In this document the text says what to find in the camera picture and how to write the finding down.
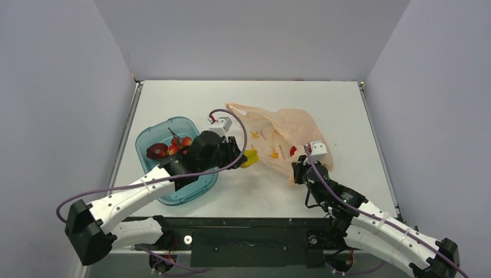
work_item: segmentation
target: blue plastic container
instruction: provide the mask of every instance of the blue plastic container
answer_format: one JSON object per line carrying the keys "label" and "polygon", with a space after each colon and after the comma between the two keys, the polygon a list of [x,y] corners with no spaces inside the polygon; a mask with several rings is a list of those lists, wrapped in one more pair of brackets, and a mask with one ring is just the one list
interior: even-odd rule
{"label": "blue plastic container", "polygon": [[[189,136],[194,140],[196,136],[199,135],[199,131],[195,124],[190,119],[185,117],[170,118],[165,122],[159,123],[156,126],[149,127],[142,131],[137,137],[135,147],[145,174],[150,172],[150,170],[159,164],[157,161],[147,158],[146,149],[155,143],[164,143],[170,146],[172,134],[168,129],[169,127],[175,134],[182,138]],[[217,179],[218,173],[202,175],[192,184],[188,184],[172,194],[162,196],[158,198],[158,200],[168,206],[179,206],[180,204],[185,204],[210,190]]]}

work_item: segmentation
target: red fruit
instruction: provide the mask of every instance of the red fruit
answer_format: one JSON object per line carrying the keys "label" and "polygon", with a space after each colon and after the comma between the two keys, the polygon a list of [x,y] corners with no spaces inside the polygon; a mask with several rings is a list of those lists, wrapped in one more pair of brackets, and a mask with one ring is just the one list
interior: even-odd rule
{"label": "red fruit", "polygon": [[293,146],[291,149],[290,149],[290,156],[294,156],[295,155],[295,152],[296,152],[296,147]]}
{"label": "red fruit", "polygon": [[191,139],[191,137],[184,137],[184,139],[182,139],[183,147],[191,146],[191,144],[193,144],[193,140]]}
{"label": "red fruit", "polygon": [[150,159],[163,159],[167,156],[168,147],[164,143],[155,143],[146,149],[146,156]]}
{"label": "red fruit", "polygon": [[179,151],[179,148],[176,145],[172,145],[167,150],[169,155],[175,155]]}

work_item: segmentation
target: white wall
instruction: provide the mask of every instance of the white wall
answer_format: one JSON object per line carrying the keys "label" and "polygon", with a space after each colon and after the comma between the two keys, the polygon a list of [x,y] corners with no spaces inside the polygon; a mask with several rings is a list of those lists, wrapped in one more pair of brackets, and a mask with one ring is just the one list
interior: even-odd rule
{"label": "white wall", "polygon": [[491,277],[491,2],[412,0],[367,79],[402,216]]}
{"label": "white wall", "polygon": [[368,76],[409,0],[94,0],[137,79]]}
{"label": "white wall", "polygon": [[71,277],[54,210],[107,186],[133,90],[92,1],[0,1],[0,277]]}

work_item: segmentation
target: white table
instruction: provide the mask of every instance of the white table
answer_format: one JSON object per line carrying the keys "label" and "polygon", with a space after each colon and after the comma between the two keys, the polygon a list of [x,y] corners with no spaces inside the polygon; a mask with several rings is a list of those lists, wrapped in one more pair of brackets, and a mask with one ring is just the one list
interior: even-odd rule
{"label": "white table", "polygon": [[[307,110],[317,123],[334,158],[333,180],[365,195],[396,217],[394,200],[356,82],[295,81],[145,81],[115,185],[127,185],[144,175],[135,150],[137,136],[147,127],[174,116],[191,119],[206,130],[208,113],[234,102],[271,111]],[[240,126],[231,135],[243,143]],[[257,163],[247,169],[223,171],[203,196],[181,206],[155,200],[134,216],[168,217],[323,217],[320,208],[304,205],[306,187],[289,185],[285,176]]]}

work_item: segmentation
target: peach-colored translucent bag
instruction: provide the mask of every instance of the peach-colored translucent bag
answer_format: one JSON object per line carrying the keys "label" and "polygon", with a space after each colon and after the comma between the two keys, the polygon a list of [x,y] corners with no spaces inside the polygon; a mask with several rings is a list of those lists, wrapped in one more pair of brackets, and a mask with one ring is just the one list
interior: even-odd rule
{"label": "peach-colored translucent bag", "polygon": [[334,163],[328,144],[307,111],[284,108],[271,112],[236,103],[225,106],[244,122],[248,149],[256,149],[260,161],[289,176],[290,181],[293,177],[291,163],[305,154],[303,146],[310,141],[323,141],[328,153],[322,164],[332,170]]}

